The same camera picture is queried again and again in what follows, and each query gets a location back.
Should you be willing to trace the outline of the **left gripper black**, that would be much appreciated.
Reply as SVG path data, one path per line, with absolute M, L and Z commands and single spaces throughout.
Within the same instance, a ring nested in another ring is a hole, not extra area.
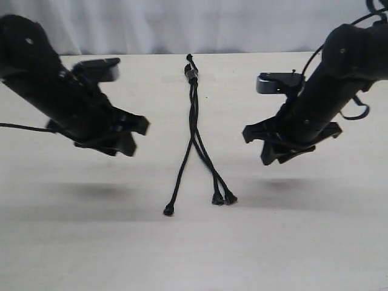
M 75 103 L 64 119 L 50 119 L 46 128 L 72 139 L 79 148 L 133 156 L 137 146 L 131 132 L 145 136 L 149 120 L 112 106 L 100 82 L 88 77 L 81 66 L 74 66 L 71 73 L 79 90 Z

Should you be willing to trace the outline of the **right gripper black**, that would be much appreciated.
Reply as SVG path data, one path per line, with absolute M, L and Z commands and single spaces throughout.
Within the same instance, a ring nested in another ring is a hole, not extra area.
M 275 160 L 284 164 L 299 155 L 313 152 L 315 144 L 342 134 L 342 128 L 333 121 L 342 108 L 341 87 L 306 87 L 287 110 L 272 119 L 246 125 L 242 135 L 246 144 L 264 141 L 261 161 L 265 166 Z M 286 146 L 311 147 L 292 149 Z

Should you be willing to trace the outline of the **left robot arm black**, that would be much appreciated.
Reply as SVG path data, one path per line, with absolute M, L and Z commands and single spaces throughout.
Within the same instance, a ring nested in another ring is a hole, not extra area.
M 133 156 L 132 134 L 146 135 L 149 121 L 112 105 L 100 83 L 118 78 L 119 58 L 80 61 L 68 69 L 40 23 L 20 15 L 1 17 L 1 82 L 83 149 Z

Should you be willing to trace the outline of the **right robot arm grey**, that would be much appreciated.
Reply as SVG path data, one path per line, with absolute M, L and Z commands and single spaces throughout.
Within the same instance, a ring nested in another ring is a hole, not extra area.
M 362 106 L 358 92 L 367 92 L 374 83 L 387 79 L 387 1 L 376 9 L 366 2 L 369 14 L 380 20 L 367 28 L 357 22 L 342 24 L 330 32 L 317 50 L 321 62 L 309 78 L 304 73 L 262 72 L 256 79 L 260 94 L 283 94 L 285 103 L 275 116 L 245 126 L 245 142 L 264 142 L 261 160 L 265 166 L 283 164 L 316 145 L 337 138 L 342 130 L 333 121 L 343 107 L 354 100 Z

